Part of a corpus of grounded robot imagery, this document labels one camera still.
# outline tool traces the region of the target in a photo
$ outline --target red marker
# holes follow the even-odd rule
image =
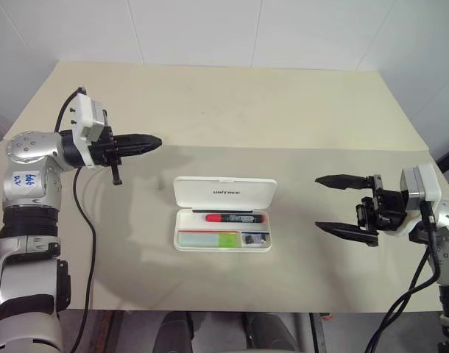
[[[207,222],[264,223],[265,215],[234,215],[229,213],[212,213],[205,216]]]

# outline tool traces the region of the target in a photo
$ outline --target table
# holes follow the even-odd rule
[[[107,169],[81,173],[79,198],[98,232],[93,309],[383,312],[407,289],[423,246],[381,234],[369,248],[314,226],[355,223],[355,205],[369,195],[325,188],[316,177],[379,173],[395,190],[402,168],[434,162],[378,73],[59,63],[5,138],[51,131],[78,85],[104,104],[115,134],[164,142],[124,159],[122,186],[112,186]],[[81,308],[91,234],[74,206],[73,175],[62,176],[58,225],[70,308]],[[186,175],[276,179],[270,252],[176,251],[172,180]],[[430,275],[426,268],[421,280]],[[439,308],[433,286],[407,310]]]

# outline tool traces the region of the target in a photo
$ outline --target open case lid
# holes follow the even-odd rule
[[[195,210],[262,210],[272,201],[273,179],[178,176],[174,179],[177,204]]]

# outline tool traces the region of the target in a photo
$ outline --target blue handwritten label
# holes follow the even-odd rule
[[[17,185],[18,187],[21,186],[21,178],[20,178],[20,175],[14,175],[14,176],[13,176],[13,183],[14,183],[15,185]]]
[[[13,173],[13,185],[17,188],[36,188],[38,171],[17,171]]]
[[[36,175],[34,175],[34,174],[25,174],[25,185],[34,185],[35,178],[36,178]]]

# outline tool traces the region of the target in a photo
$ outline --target robotic arm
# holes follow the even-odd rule
[[[23,132],[7,144],[4,226],[0,231],[0,352],[63,352],[57,313],[69,306],[68,263],[57,259],[60,174],[84,165],[111,167],[161,145],[151,135],[114,136],[107,112],[78,93],[73,129]]]
[[[380,175],[365,178],[330,175],[315,181],[329,188],[372,190],[372,197],[364,197],[361,204],[356,206],[357,225],[316,222],[320,229],[337,237],[378,246],[378,230],[395,236],[408,233],[410,241],[430,248],[433,244],[429,239],[428,229],[434,232],[433,250],[439,258],[440,268],[436,281],[443,309],[440,320],[442,330],[449,338],[449,201],[441,200],[441,190],[433,166],[419,165],[404,169],[400,180],[401,192],[383,189]],[[429,265],[436,273],[432,253]],[[449,353],[449,341],[439,344],[439,353]]]

